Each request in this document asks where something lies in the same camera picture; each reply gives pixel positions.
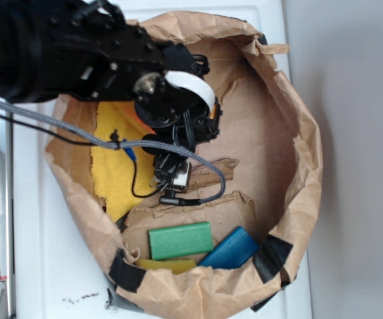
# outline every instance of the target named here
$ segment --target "blue block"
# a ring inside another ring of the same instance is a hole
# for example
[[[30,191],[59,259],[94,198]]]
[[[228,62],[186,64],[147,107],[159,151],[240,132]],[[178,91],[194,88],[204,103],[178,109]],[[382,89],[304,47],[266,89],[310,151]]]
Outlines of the blue block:
[[[243,227],[236,228],[200,263],[199,266],[236,269],[243,265],[259,249]]]

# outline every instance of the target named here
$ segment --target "black tape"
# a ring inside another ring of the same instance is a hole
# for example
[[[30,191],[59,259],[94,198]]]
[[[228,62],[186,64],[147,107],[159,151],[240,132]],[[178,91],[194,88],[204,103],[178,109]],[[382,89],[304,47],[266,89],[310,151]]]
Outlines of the black tape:
[[[253,255],[253,264],[264,283],[282,270],[293,245],[277,237],[268,235],[261,248]]]
[[[105,306],[106,309],[110,309],[113,307],[113,308],[122,308],[125,310],[139,312],[139,313],[144,312],[144,309],[140,308],[136,304],[133,304],[129,300],[125,299],[124,297],[116,294],[116,287],[111,282],[108,281],[108,283],[109,283],[109,288],[107,288],[108,300],[106,301],[106,306]]]
[[[263,301],[260,301],[260,302],[258,302],[257,304],[254,304],[254,305],[251,307],[252,311],[257,312],[257,311],[259,311],[260,309],[262,309],[262,307],[264,307],[264,306],[268,303],[268,301],[270,301],[271,299],[273,299],[274,296],[275,296],[276,294],[277,294],[277,292],[276,292],[274,295],[272,295],[271,297],[268,297],[267,299],[264,299]]]
[[[267,42],[267,38],[265,37],[265,35],[262,35],[261,37],[259,37],[258,42],[261,43],[262,45],[268,45],[269,44]]]
[[[290,282],[286,282],[286,281],[282,281],[281,283],[281,290],[285,289],[286,286],[290,285]],[[271,299],[274,298],[274,296],[278,294],[278,292],[276,292],[274,295],[272,295],[271,297],[268,297],[267,299],[264,299],[256,304],[254,304],[252,307],[251,307],[251,310],[254,311],[254,312],[258,312],[260,311],[260,309],[262,309],[262,307],[264,307]]]
[[[125,252],[119,249],[114,257],[109,276],[122,289],[129,292],[137,292],[143,281],[146,271],[138,267],[129,265],[124,260]]]

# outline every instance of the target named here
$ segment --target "green block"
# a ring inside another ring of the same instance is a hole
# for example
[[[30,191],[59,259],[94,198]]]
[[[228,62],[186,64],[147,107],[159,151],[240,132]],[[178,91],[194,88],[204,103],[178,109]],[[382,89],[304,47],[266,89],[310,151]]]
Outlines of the green block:
[[[213,250],[211,225],[208,222],[152,229],[149,237],[155,261]]]

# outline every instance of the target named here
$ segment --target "crumpled paper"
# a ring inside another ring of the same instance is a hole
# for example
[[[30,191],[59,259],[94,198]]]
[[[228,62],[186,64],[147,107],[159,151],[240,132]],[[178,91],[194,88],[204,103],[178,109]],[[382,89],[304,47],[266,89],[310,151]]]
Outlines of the crumpled paper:
[[[225,194],[240,191],[252,198],[261,238],[269,233],[293,244],[293,249],[285,271],[269,282],[261,280],[249,260],[236,270],[196,267],[179,275],[149,270],[136,293],[120,287],[116,292],[162,318],[227,318],[296,278],[319,212],[319,127],[286,76],[276,71],[272,54],[284,53],[286,47],[262,45],[262,34],[248,23],[173,12],[141,25],[157,41],[182,42],[191,52],[208,56],[211,72],[205,80],[215,90],[224,115],[219,137],[200,145],[197,152],[210,161],[239,159]],[[63,96],[55,116],[93,132],[95,105]],[[125,249],[125,242],[94,196],[89,149],[87,153],[86,148],[51,140],[46,158],[90,252],[108,274],[116,251]],[[217,187],[187,195],[205,197]],[[134,259],[126,251],[126,260]]]

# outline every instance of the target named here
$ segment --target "yellow towel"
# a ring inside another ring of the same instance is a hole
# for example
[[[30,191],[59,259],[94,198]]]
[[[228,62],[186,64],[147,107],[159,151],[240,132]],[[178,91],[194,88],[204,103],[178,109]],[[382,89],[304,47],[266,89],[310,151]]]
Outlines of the yellow towel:
[[[101,102],[97,108],[95,136],[110,140],[114,130],[118,130],[119,140],[141,140],[151,128],[143,124],[135,115],[132,102]],[[150,182],[154,176],[153,156],[142,148],[134,148],[137,157],[138,175],[135,192],[140,195],[151,193]],[[142,199],[131,193],[134,164],[124,150],[91,148],[91,174],[94,192],[106,200],[106,212],[113,221],[119,220]]]

